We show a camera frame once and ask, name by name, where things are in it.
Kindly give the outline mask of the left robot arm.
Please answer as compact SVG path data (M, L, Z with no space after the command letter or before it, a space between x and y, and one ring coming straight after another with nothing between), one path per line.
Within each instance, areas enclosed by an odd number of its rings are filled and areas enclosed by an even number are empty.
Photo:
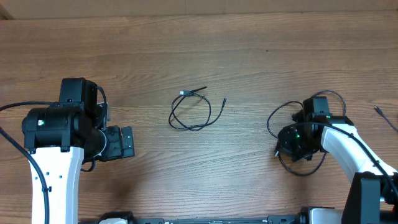
M32 223L77 223L78 186L89 162L135 155L131 127L108 126L104 90L85 78L64 78L57 102L31 109L22 121L32 157Z

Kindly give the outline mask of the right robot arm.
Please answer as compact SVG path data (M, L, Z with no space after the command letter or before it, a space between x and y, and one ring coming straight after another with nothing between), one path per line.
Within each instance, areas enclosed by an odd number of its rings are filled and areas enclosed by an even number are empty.
M372 151L346 115L330 112L327 97L313 96L300 105L293 124L276 136L276 156L296 162L309 161L317 152L330 154L351 187L343 210L305 207L291 222L397 223L397 170Z

